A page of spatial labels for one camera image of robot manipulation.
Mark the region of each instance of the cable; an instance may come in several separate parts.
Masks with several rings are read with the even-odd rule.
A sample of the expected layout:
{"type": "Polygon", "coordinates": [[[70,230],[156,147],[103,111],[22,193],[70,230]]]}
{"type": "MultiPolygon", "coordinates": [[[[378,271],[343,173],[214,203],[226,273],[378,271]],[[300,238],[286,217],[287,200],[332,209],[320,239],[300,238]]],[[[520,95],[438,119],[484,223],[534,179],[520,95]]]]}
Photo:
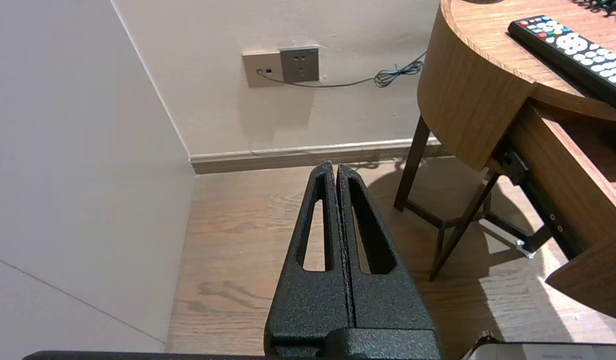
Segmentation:
{"type": "Polygon", "coordinates": [[[350,87],[353,85],[358,85],[358,84],[363,84],[367,81],[370,80],[374,80],[374,84],[379,87],[379,88],[385,88],[390,86],[390,84],[392,84],[393,81],[397,80],[397,77],[401,76],[401,75],[417,75],[421,69],[424,66],[424,62],[421,61],[420,59],[422,57],[424,57],[426,53],[424,52],[423,54],[419,55],[416,59],[414,59],[411,63],[407,64],[406,66],[402,67],[402,68],[397,68],[397,64],[395,64],[394,66],[394,70],[381,70],[377,73],[377,75],[375,75],[374,77],[369,77],[367,79],[363,79],[363,80],[359,80],[359,81],[355,81],[355,82],[347,82],[345,84],[334,84],[334,85],[306,85],[306,84],[299,84],[297,82],[288,82],[288,81],[284,81],[284,80],[278,80],[278,79],[273,79],[271,77],[268,77],[267,75],[265,75],[261,70],[257,71],[257,73],[259,75],[261,75],[262,77],[270,80],[271,82],[278,82],[281,84],[286,84],[286,85],[292,85],[295,87],[302,87],[302,88],[344,88],[344,87],[350,87]]]}

